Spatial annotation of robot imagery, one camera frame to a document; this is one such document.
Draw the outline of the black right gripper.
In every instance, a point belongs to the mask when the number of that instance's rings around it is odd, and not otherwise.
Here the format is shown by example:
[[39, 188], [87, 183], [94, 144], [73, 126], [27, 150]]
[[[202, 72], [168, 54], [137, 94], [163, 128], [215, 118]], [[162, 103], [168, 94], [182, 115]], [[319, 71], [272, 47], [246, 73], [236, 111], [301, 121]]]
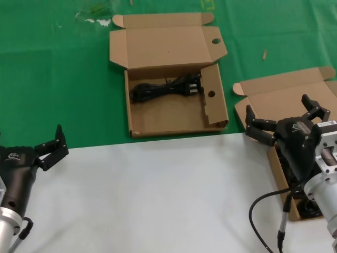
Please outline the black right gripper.
[[318, 101], [307, 94], [301, 99], [307, 112], [302, 117], [291, 117], [276, 121], [258, 119], [250, 105], [246, 106], [245, 134], [265, 145], [274, 145], [276, 140], [281, 153], [288, 161], [294, 175], [300, 182], [313, 177], [314, 144], [310, 133], [314, 126], [311, 120], [329, 120], [330, 111], [321, 107]]

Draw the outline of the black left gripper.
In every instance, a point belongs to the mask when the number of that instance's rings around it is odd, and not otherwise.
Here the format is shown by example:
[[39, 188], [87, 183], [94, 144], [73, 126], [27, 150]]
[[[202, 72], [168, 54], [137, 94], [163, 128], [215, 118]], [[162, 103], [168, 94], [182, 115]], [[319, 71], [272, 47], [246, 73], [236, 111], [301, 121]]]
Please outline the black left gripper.
[[1, 146], [1, 179], [6, 187], [1, 207], [24, 215], [38, 166], [43, 171], [48, 171], [68, 154], [60, 124], [57, 125], [54, 140], [37, 145], [34, 149]]

